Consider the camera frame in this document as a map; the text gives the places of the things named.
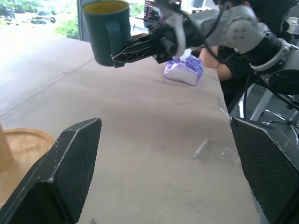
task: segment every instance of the purple object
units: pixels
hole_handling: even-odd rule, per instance
[[[202,61],[193,55],[186,59],[173,58],[166,64],[164,78],[197,86],[200,77],[202,76],[203,67]]]

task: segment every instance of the person's arm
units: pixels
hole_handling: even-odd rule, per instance
[[[211,50],[218,55],[218,46],[211,47]],[[208,51],[207,49],[202,49],[199,58],[202,60],[204,67],[217,70],[218,77],[220,81],[226,81],[232,78],[232,73],[230,69],[219,63]]]

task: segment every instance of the green mug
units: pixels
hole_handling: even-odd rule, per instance
[[[96,1],[84,5],[82,13],[96,62],[116,68],[124,66],[111,57],[131,40],[129,4],[120,0]]]

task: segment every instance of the black shirt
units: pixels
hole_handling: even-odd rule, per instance
[[[226,60],[225,65],[229,68],[232,79],[221,82],[225,103],[230,112],[234,106],[232,103],[236,104],[238,97],[244,92],[249,67],[244,59],[237,55],[232,48],[219,46],[218,56],[223,60],[226,60],[226,58],[230,56],[230,58]]]

